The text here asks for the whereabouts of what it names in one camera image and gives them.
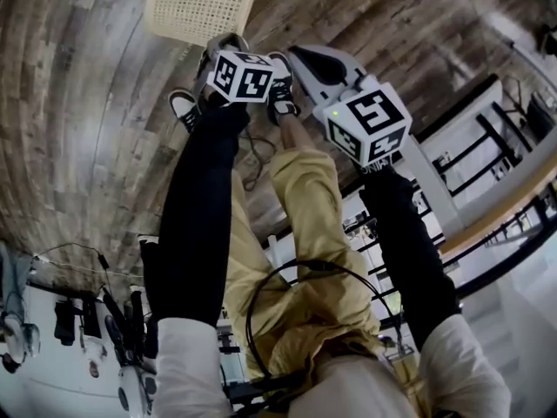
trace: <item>khaki pants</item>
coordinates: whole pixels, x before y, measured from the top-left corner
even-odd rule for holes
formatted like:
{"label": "khaki pants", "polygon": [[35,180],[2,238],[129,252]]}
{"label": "khaki pants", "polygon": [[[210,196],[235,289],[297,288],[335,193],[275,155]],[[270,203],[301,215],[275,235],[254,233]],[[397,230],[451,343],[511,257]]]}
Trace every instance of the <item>khaki pants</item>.
{"label": "khaki pants", "polygon": [[[290,219],[299,260],[328,260],[364,277],[364,258],[353,251],[342,231],[342,198],[334,162],[313,149],[289,150],[271,163],[271,179]],[[272,269],[250,228],[242,183],[232,181],[232,232],[225,308],[232,331],[246,351],[250,377],[261,372],[245,339],[245,316],[256,285]],[[304,369],[326,342],[372,354],[378,346],[379,321],[371,311],[372,293],[346,273],[317,273],[298,268],[290,287],[277,275],[261,291],[252,316],[255,344],[273,375]]]}

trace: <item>wooden floor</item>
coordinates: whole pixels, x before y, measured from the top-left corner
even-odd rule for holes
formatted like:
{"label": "wooden floor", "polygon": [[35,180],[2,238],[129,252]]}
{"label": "wooden floor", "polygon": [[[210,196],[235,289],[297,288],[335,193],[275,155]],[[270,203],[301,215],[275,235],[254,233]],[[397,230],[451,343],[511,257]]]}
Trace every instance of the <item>wooden floor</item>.
{"label": "wooden floor", "polygon": [[[165,95],[191,87],[200,48],[154,37],[142,23],[144,0],[1,0],[0,234],[29,253],[66,241],[101,250],[113,287],[141,283],[136,235],[156,233],[172,169],[187,139]],[[549,0],[256,0],[245,36],[254,51],[329,44],[352,53],[399,92],[419,131],[466,83],[495,71],[514,91],[535,75],[504,37],[530,39],[552,22]],[[320,137],[302,101],[305,124],[330,151],[346,185],[348,159]],[[279,145],[279,132],[254,111],[252,134]],[[257,160],[242,141],[237,168]],[[261,155],[272,150],[259,143]],[[285,215],[265,174],[248,194],[261,239]],[[93,252],[67,247],[36,280],[98,289]]]}

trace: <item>laundry basket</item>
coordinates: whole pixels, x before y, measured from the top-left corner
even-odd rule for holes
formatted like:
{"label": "laundry basket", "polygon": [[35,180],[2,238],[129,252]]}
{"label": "laundry basket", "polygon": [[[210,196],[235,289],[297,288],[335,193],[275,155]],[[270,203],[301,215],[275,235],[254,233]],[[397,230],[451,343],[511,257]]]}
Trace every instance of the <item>laundry basket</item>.
{"label": "laundry basket", "polygon": [[253,0],[147,0],[147,29],[206,46],[224,32],[242,34]]}

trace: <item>white sleeve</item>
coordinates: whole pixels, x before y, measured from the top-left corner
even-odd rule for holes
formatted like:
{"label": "white sleeve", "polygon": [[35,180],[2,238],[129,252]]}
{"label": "white sleeve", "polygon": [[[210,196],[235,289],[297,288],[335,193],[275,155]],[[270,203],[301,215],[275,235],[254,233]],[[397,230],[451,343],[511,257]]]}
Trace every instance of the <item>white sleeve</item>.
{"label": "white sleeve", "polygon": [[446,410],[463,418],[508,418],[511,394],[460,314],[445,319],[429,335],[419,368],[433,412]]}
{"label": "white sleeve", "polygon": [[232,410],[220,384],[215,328],[197,320],[158,322],[157,393],[154,415],[217,418]]}

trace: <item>white wall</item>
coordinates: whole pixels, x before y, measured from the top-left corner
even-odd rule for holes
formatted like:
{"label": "white wall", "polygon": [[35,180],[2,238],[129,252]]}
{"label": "white wall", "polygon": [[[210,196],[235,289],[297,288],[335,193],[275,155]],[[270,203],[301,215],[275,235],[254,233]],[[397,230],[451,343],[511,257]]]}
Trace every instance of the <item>white wall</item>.
{"label": "white wall", "polygon": [[98,305],[97,313],[108,356],[95,379],[89,375],[79,345],[79,318],[76,316],[73,346],[64,347],[54,337],[58,297],[31,287],[24,297],[27,321],[36,323],[41,332],[41,353],[28,359],[15,374],[0,367],[0,404],[5,412],[13,418],[125,417],[117,398],[119,365],[103,325],[107,313],[104,305]]}

